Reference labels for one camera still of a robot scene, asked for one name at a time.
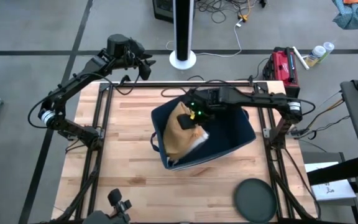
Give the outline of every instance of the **black metal frame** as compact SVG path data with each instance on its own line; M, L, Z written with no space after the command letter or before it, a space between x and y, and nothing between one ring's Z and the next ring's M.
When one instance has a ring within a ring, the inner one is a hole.
M230 82L230 83L236 87L250 87L251 86L249 82ZM101 103L102 103L104 92L106 90L108 90L108 97L107 97L107 101L106 101L106 108L104 110L103 125L102 125L102 131L104 131L104 133L102 133L103 142L104 142L104 137L106 135L105 130L107 129L108 118L110 115L109 110L111 107L113 88L116 85L118 85L118 83L113 83L113 85L110 83L101 83L100 87L99 87L98 99L96 100L95 114L94 114L94 119L93 119L93 123L92 123L92 126L94 128L96 128L97 123L98 123L98 118L99 118L99 114L100 114L100 110L101 110ZM140 82L140 83L136 83L135 87L136 88L166 88L166 87L196 87L196 86L200 86L200 85L202 87L204 87L204 86L214 87L214 86L222 86L223 84L222 83L207 83L207 84L203 85L203 82ZM260 85L260 86L263 85L264 89L267 89L266 82L258 82L257 85L253 86L255 91L259 91L258 85ZM133 83L122 83L119 86L120 86L120 88L131 88L133 86ZM262 129L266 128L263 109L262 108L257 108L257 109L258 109L258 113L259 113L261 128ZM272 128L274 128L275 120L274 120L273 113L272 113L271 109L268 110L268 115L269 115L270 125ZM265 152L266 152L266 156L267 156L267 164L268 164L268 171L269 171L271 186L272 186L272 189L273 189L273 191L277 197L277 201L278 201L277 218L279 220L283 220L283 213L282 213L282 208L281 208L281 204L280 204L280 199L278 196L277 182L276 182L276 177L275 177L275 175L277 175L277 171L274 168L272 154L271 154L273 147L269 143L269 139L264 138L264 146L265 146ZM85 159L85 164L84 164L83 176L82 176L82 180L81 180L81 186L83 187L83 186L88 185L88 188L85 188L85 190L82 190L78 194L81 197L79 197L79 203L78 203L78 206L76 206L77 209L75 212L75 219L79 220L81 218L82 210L83 210L83 203L84 203L83 196L89 189L90 185L92 185L92 188L91 188L91 193L90 193L88 215L90 213L92 213L94 210L94 204L95 204L96 193L97 193L97 184L98 184L98 178L99 178L99 168L101 165L102 156L103 156L103 147L101 147L101 149L99 150L99 152L96 156L95 167L94 167L92 173L89 175L90 164L91 164L91 159L92 159L92 151L88 150L86 153L86 159ZM279 164L279 172L280 172L281 177L285 177L285 178L283 178L282 181L280 181L280 184L284 185L288 188L288 181L286 178L285 166L283 163L281 150L277 150L277 162ZM41 168L41 170L39 170L37 172L37 174L39 174L39 176L42 173L42 169L43 168ZM88 176L93 178L93 181L91 181L91 184L89 184L90 178L88 178ZM292 209L293 205L291 204L291 202L289 201L289 199L286 196L285 196L285 198L286 198L289 219L294 220L295 216L294 216L293 209ZM25 204L23 211L25 210L25 211L30 212L31 208L32 208L32 204L29 206L26 206L26 204Z

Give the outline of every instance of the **black circular pad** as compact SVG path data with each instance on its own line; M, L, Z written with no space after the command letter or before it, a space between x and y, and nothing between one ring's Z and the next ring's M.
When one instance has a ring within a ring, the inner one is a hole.
M277 199L269 184L251 178L243 180L234 191L234 206L252 223L268 223L277 211Z

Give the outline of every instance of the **white paper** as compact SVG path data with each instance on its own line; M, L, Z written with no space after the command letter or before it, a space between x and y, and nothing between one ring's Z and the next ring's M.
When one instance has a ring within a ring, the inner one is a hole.
M338 164L338 162L320 162L315 164L305 164L305 169L307 172L310 172L316 169L322 169L336 164ZM311 189L314 193L314 196L316 196L317 201L356 197L351 185L349 184L349 181L347 180L338 180L330 183L313 185L311 186Z

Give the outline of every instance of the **blue cloth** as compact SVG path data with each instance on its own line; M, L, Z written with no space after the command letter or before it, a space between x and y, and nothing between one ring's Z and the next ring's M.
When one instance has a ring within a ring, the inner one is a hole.
M339 9L333 22L342 29L358 29L358 3L344 4L343 0L333 0L333 3Z

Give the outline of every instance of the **gray floor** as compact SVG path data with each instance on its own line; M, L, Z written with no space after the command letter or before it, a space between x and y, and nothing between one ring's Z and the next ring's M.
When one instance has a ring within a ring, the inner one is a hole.
M0 50L71 50L86 3L87 0L0 0ZM237 49L232 31L237 19L230 11L226 14L225 22L214 24L210 14L196 12L194 49ZM358 49L358 30L338 28L331 22L336 14L336 8L327 0L270 1L265 9L253 8L249 21L237 31L243 49L293 45L311 49L324 41L335 42L337 49ZM115 33L131 36L149 50L165 49L165 44L173 40L172 25L154 19L151 1L94 0L80 50L99 50L106 46L107 37ZM267 56L199 56L191 70L181 72L170 66L168 56L157 55L150 79L186 80L192 75L205 79L246 78L256 73L257 64ZM77 57L73 72L81 70L88 59ZM61 82L67 61L68 56L0 56L0 97L5 101L0 112L0 223L17 223L45 134L27 124L27 113ZM137 71L115 71L110 78L119 80L126 73L134 78ZM298 63L298 75L300 97L319 105L339 90L342 81L358 78L358 55L330 55L309 71ZM75 97L67 106L69 118L74 115L77 101ZM315 125L336 121L346 113L342 106L322 116ZM300 126L312 118L305 117ZM358 156L358 143L349 120L319 134L313 142L330 152L344 152L346 159ZM55 134L32 222L50 218L65 146L67 142ZM301 146L303 151L317 151L307 144ZM325 206L323 220L354 222L348 208Z

